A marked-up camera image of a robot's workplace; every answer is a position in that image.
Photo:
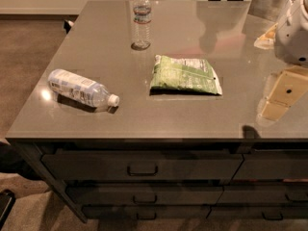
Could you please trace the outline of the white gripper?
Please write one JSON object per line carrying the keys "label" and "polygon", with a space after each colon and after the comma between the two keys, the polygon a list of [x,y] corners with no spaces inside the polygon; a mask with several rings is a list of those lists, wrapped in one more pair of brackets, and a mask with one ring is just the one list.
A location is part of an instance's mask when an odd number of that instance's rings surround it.
{"label": "white gripper", "polygon": [[[272,25],[254,41],[254,46],[268,50],[288,64],[308,65],[307,0],[289,0]],[[285,68],[268,78],[261,100],[260,116],[280,119],[308,91],[307,68]]]}

